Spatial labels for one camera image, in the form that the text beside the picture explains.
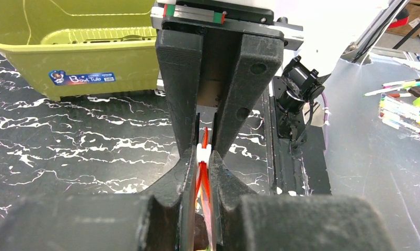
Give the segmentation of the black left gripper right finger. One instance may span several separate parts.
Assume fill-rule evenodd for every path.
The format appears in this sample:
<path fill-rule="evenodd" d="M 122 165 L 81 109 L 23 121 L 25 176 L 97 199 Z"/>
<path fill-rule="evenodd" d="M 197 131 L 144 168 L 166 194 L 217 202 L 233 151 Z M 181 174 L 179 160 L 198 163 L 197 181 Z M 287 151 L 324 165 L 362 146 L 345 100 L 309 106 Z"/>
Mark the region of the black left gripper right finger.
<path fill-rule="evenodd" d="M 395 250 L 379 213 L 350 196 L 262 196 L 209 159 L 223 250 Z"/>

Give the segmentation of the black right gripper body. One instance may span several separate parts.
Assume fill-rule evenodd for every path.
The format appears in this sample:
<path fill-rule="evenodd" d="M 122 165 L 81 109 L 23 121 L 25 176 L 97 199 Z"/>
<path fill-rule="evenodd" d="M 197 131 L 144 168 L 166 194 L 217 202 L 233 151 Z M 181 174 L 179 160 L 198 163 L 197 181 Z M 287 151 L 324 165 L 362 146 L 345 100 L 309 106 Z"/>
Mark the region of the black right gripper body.
<path fill-rule="evenodd" d="M 151 24 L 157 30 L 183 28 L 207 36 L 225 30 L 271 37 L 281 35 L 284 48 L 297 51 L 304 42 L 303 28 L 285 18 L 274 21 L 276 1 L 155 1 Z"/>

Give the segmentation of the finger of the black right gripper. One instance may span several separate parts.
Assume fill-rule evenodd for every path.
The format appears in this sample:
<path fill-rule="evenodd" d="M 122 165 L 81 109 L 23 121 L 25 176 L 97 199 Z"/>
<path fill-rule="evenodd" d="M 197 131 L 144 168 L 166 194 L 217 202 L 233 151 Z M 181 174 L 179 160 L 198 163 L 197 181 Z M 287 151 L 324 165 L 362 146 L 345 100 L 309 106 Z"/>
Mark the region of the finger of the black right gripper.
<path fill-rule="evenodd" d="M 282 65 L 284 41 L 243 35 L 216 113 L 213 150 L 223 159 L 250 111 Z"/>
<path fill-rule="evenodd" d="M 203 37 L 160 30 L 155 43 L 179 155 L 194 145 Z"/>

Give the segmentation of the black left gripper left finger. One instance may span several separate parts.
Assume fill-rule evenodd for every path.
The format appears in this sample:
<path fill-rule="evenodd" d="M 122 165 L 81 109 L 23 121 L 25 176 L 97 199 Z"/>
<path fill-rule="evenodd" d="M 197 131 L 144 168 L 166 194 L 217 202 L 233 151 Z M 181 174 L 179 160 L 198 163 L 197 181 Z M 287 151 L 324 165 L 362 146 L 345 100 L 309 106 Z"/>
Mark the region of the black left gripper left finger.
<path fill-rule="evenodd" d="M 26 197 L 0 226 L 0 250 L 192 250 L 196 148 L 139 193 Z"/>

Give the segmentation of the clear zip bag red zipper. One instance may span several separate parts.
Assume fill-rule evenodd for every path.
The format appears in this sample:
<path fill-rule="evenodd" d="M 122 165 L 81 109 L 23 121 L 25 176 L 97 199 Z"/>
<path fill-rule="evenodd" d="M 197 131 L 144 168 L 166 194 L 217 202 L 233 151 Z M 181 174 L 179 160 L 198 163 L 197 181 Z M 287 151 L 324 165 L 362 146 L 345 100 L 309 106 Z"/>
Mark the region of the clear zip bag red zipper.
<path fill-rule="evenodd" d="M 197 200 L 200 199 L 209 241 L 209 245 L 206 250 L 217 250 L 217 236 L 214 228 L 214 207 L 211 184 L 209 182 L 209 158 L 212 152 L 212 146 L 209 143 L 209 132 L 207 127 L 204 130 L 202 141 L 197 145 L 196 150 L 197 179 L 195 205 L 198 205 Z"/>

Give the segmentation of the dark purple plum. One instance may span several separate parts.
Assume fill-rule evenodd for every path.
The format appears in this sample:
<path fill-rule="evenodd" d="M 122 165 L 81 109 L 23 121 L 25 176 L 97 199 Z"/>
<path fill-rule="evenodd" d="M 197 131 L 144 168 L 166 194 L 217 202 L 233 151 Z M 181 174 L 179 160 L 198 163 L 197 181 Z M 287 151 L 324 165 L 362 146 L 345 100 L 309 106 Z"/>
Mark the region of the dark purple plum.
<path fill-rule="evenodd" d="M 209 240 L 205 219 L 196 213 L 194 218 L 194 246 L 193 250 L 206 250 L 209 248 Z"/>

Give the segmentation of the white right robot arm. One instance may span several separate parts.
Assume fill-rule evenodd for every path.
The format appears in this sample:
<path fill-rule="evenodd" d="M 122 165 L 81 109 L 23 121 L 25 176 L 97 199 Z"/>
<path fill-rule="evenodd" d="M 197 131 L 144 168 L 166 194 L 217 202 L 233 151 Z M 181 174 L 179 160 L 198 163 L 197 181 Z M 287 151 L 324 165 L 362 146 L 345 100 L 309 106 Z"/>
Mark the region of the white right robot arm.
<path fill-rule="evenodd" d="M 155 1 L 152 26 L 179 155 L 195 143 L 198 105 L 217 106 L 215 150 L 225 156 L 278 70 L 328 76 L 387 1 Z"/>

